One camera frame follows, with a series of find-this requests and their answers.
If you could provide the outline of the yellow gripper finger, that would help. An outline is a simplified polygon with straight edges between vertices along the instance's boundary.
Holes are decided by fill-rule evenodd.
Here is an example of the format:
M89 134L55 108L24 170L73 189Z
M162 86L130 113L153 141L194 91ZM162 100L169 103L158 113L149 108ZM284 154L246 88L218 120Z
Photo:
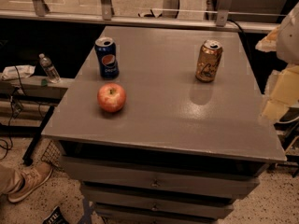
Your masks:
M279 121L299 101L299 65L288 64L282 71L269 76L264 96L262 116Z
M277 50L277 39L278 39L279 27L272 30L267 36L260 40L255 48L262 52L271 52Z

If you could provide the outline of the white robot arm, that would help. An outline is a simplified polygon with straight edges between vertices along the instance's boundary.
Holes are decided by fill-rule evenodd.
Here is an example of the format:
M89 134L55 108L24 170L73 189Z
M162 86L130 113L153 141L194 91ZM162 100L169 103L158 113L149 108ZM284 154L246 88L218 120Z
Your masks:
M299 101L299 4L255 48L274 51L287 66L267 79L261 116L279 121Z

